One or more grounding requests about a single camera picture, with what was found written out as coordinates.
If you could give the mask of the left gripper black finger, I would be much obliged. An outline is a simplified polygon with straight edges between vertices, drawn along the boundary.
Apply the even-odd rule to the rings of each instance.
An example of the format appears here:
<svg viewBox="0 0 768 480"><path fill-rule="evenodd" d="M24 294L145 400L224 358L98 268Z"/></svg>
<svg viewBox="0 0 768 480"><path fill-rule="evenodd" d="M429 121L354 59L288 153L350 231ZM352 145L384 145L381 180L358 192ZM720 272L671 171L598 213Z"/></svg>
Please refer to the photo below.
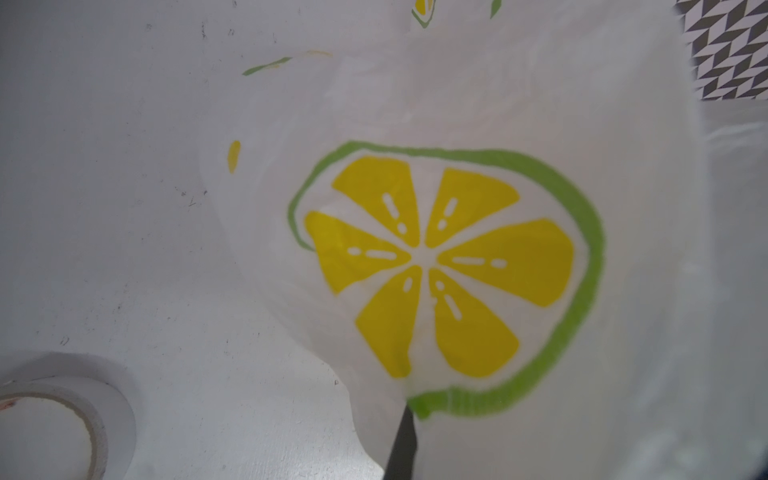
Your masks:
<svg viewBox="0 0 768 480"><path fill-rule="evenodd" d="M384 469L383 480L411 480L417 448L413 413L406 406Z"/></svg>

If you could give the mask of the white plastic bag lemon print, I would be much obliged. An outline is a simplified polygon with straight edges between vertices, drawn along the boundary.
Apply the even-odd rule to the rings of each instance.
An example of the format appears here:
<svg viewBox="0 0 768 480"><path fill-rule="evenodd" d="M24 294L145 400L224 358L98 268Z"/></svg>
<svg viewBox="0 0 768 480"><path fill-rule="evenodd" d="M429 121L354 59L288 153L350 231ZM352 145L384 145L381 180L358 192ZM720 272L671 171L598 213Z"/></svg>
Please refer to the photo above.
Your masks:
<svg viewBox="0 0 768 480"><path fill-rule="evenodd" d="M415 479L753 479L767 311L728 291L668 1L466 1L244 71L197 133L258 301Z"/></svg>

